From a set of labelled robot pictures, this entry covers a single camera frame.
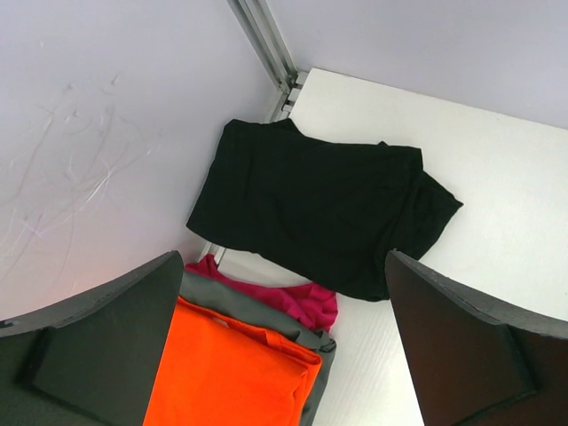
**scratch mark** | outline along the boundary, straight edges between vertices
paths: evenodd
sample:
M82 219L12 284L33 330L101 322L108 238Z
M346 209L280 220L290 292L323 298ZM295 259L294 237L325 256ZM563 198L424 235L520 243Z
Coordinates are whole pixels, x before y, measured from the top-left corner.
M39 178L39 179L36 179L36 180L30 182L29 185L36 185L36 186L38 186L38 185L42 184L43 182L45 182L46 180L48 180L47 177L41 177L41 178Z
M22 131L18 136L16 136L14 140L19 140L20 138L23 138L26 134L32 131L33 128L34 126L31 125L31 122L28 122L28 128Z
M105 198L105 195L107 194L108 184L110 183L110 177L112 176L114 168L116 167L116 166L114 166L113 169L111 170L104 158L102 158L101 161L103 162L103 164L106 167L106 177L104 179L105 187L103 189L103 193L100 195L99 200L97 201L97 204L95 204L95 207L91 211L91 214L89 215L89 217L87 217L87 220L91 219L91 217L95 214L95 211L97 211L97 208L99 207L100 202Z
M71 212L72 220L71 220L71 233L69 235L69 243L67 244L67 250L65 252L65 257L63 259L63 265L61 266L61 269L59 270L59 274L58 274L57 278L53 282L53 286L57 284L57 282L61 278L61 275L63 275L65 268L67 267L67 264L69 262L69 255L71 254L71 247L73 246L73 239L75 238L75 192L73 190L71 190L71 201L73 202L73 204L72 204L73 211Z
M4 244L6 243L6 241L8 240L8 236L10 235L10 233L12 232L12 227L14 225L14 218L16 216L16 209L12 210L12 216L10 217L10 224L8 225L8 231L6 231L6 234L4 235L4 237L2 238L2 241L0 241L0 248L4 246Z
M125 122L126 124L129 124L130 126L132 126L134 128L134 130L137 132L138 136L140 137L140 140L142 140L142 145L144 146L145 151L148 151L148 145L146 143L146 138L144 137L144 133L140 129L140 126L138 126L132 120L128 120L128 119L124 118L124 116L122 116L122 115L118 115L118 118L120 118L121 121Z
M110 91L106 91L105 89L103 89L102 87L100 88L100 91L102 91L104 94L108 95L108 96L114 96L116 93L111 93Z
M28 155L28 151L26 151L26 152L24 152L24 153L22 153L22 154L20 154L20 155L17 155L17 156L15 156L15 157L13 157L13 158L10 160L10 163L8 164L8 170L10 170L12 167L14 167L14 164L15 164L21 157L24 157L24 156L26 156L26 155Z
M42 217L43 217L43 212L39 215L39 218L37 219L37 223L35 224L35 227L39 226L40 222L42 221ZM23 233L26 231L26 229L27 228L22 228L22 233L20 233L20 236L18 237L17 242L20 242L21 235L23 235ZM8 268L8 270L6 271L4 276L2 277L2 279L1 279L2 281L4 281L6 278L8 278L8 276L13 271L13 269L16 267L16 265L20 262L21 258L24 256L24 254L26 254L26 250L28 249L29 244L32 242L32 240L34 239L35 236L36 235L34 233L30 234L30 237L28 238L28 240L24 244L24 247L22 248L21 252L17 255L16 260Z
M77 281L73 280L73 284L71 284L71 288L69 289L69 293L67 293L67 297L70 297L70 296L73 295L76 285L77 285Z
M95 162L97 161L97 159L100 157L101 153L103 152L103 149L105 148L105 145L107 144L107 141L108 141L108 135L110 135L110 132L113 128L114 115L115 115L114 104L109 105L106 108L105 112L108 114L108 123L107 123L107 125L106 125L106 127L103 130L103 133L101 135L99 148L97 149L97 152L95 153L95 155L92 157L92 162L91 162L91 165L87 168L87 172L84 174L85 178L87 176L89 176L89 173L91 173L92 168L95 165ZM101 118L101 125L102 125L102 122L104 121L103 115L101 115L100 118Z
M32 155L31 155L31 158L29 159L28 166L26 167L26 170L24 171L24 176L21 179L20 185L18 186L16 193L12 197L9 197L7 200L0 202L0 206L5 206L9 202L14 201L21 194L21 191L22 191L24 185L26 184L26 181L28 180L29 171L32 169L32 165L36 161L37 153L38 153L39 149L41 148L41 146L43 145L43 142L47 138L47 135L50 132L52 124L53 124L53 114L50 116L50 118L47 120L47 122L45 123L45 125L43 127L43 135L39 139L39 142L35 145L34 150L32 151Z
M110 85L111 86L116 86L116 84L118 84L118 77L121 76L121 72L119 71L118 73L116 73L116 75L114 76L114 78L110 81Z
M122 211L120 207L118 207L118 204L116 204L116 201L113 198L113 194L112 191L108 191L108 194L106 196L110 202L113 204L113 207L116 209L116 211Z
M118 163L122 160L122 158L124 157L124 155L126 155L126 153L128 152L130 148L130 141L126 143L126 146L124 147L124 149L122 150L121 154L118 156L118 158L116 159L116 161L113 164L113 170L116 169Z
M75 88L75 86L73 84L69 83L67 86L65 86L65 89L63 89L63 94L64 95L68 94L74 88Z
M43 109L43 111L45 111L47 114L49 114L51 116L55 115L55 112L48 109L47 106L43 106L42 104L36 104L36 105L39 109Z
M77 213L80 212L80 211L76 211L76 212L74 212L74 213L71 214L71 215L67 215L67 217L65 217L63 220L61 220L60 222L58 222L58 223L55 224L55 225L52 225L54 222L57 221L57 219L58 219L60 216L62 216L63 213L65 213L68 209L71 209L71 208L74 207L75 201L76 201L75 193L77 192L77 190L76 190L76 187L70 188L70 189L69 189L69 188L61 188L61 187L55 185L49 178L48 178L48 180L51 182L52 185L56 186L58 189L61 189L61 190L64 190L64 191L71 191L72 194L74 195L74 199L73 199L73 201L72 201L71 203L69 203L69 204L68 204L66 207L64 207L63 209L58 209L58 210L61 212L61 214L57 215L57 217L55 217L51 222L45 224L44 229L42 229L42 230L39 232L39 236L40 236L40 237L43 237L45 234L49 233L50 231L52 231L52 230L54 230L54 229L56 229L56 228L59 228L59 227L61 227L62 225L66 224L70 219L73 218L73 215L76 215ZM81 206L80 209L83 209L83 208L85 207L85 205L86 205L86 202Z
M73 172L73 156L75 155L75 151L71 152L71 155L69 155L69 161L67 162L67 168L65 170L65 176L67 179L69 179L69 181L71 181L71 183L73 184L75 182L75 173Z
M89 122L87 123L87 125L85 127L83 127L82 129L76 130L76 131L69 131L66 133L66 135L78 135L79 133L84 133L85 131L87 131L92 125L92 118L89 119Z
M126 164L124 164L120 169L118 169L117 171L114 172L115 175L125 171L126 169L129 168L129 166L131 166L132 164L134 164L134 162L136 162L137 160L140 159L140 157L142 157L143 154L138 154L136 157L134 157L132 160L130 160L129 162L127 162Z
M31 227L28 222L24 222L23 220L20 220L20 222L25 228L34 233L36 237L42 238L42 235L35 228Z
M87 201L82 205L82 207L78 210L81 211L83 210L83 208L87 205L87 203L89 203L90 200L92 200L92 198L97 194L97 192L99 191L99 189L102 187L102 185L105 184L105 182L107 181L107 178L104 177L99 184L95 187L95 189L91 192L91 195L89 195L89 198L87 198Z
M70 191L71 188L65 188L65 187L60 186L60 185L56 184L55 182L53 182L53 180L47 174L46 170L43 170L43 175L44 175L44 178L38 179L36 181L36 183L44 182L44 181L47 180L50 184L52 184L54 187L56 187L57 189L59 189L61 191ZM75 185L74 189L75 189L76 192L79 192L79 193L87 193L91 190L91 188L90 188L91 181L95 182L95 181L97 181L97 179L98 179L98 177L89 177L88 179L84 179L83 181L81 181L77 185ZM81 188L80 185L87 185L87 187Z
M21 237L24 235L24 233L26 233L26 228L22 227L20 234L18 235L18 238L16 239L16 241L12 244L10 249L8 251L6 251L2 257L0 257L0 262L3 261L7 256L11 255L14 252L14 250L18 247L18 244L20 244Z

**stack of clothes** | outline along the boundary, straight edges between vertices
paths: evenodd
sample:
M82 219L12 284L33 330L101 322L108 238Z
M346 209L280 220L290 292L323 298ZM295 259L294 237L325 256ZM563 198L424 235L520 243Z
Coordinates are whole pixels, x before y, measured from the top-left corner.
M461 206L420 149L229 122L187 226L315 282L265 288L225 277L212 256L187 265L145 426L311 425L335 355L335 292L387 299L387 253L419 259Z

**gray fabric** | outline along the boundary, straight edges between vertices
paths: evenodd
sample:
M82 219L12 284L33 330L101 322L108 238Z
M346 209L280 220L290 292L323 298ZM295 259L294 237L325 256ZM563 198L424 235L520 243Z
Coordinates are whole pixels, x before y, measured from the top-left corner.
M335 340L325 331L312 332L286 313L276 311L225 284L191 272L184 272L179 294L188 302L222 313L252 326L274 330L321 356L321 369L305 402L301 426L311 426L326 389L335 356Z

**black t-shirt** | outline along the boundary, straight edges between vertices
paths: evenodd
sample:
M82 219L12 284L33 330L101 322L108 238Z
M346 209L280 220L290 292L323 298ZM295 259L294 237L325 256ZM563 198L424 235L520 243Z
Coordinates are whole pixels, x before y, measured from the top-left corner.
M384 260L416 259L462 203L422 170L420 149L337 144L291 120L233 120L187 226L347 296L388 298Z

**white surface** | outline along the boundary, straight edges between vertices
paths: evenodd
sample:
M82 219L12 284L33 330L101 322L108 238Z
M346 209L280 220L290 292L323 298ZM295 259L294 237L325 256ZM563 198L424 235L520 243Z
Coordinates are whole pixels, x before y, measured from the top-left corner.
M568 128L564 0L267 0L296 66Z
M257 254L226 249L218 270L229 278L243 279L266 287L297 286L310 282Z
M315 138L422 148L425 169L465 203L422 261L473 288L568 320L567 130L317 69L291 117ZM225 253L223 272L262 282L246 269L270 269L258 257L233 256ZM275 280L301 282L281 268ZM422 424L391 304L343 296L338 303L337 357L314 425Z
M226 2L0 0L0 319L201 241L222 126L275 89Z

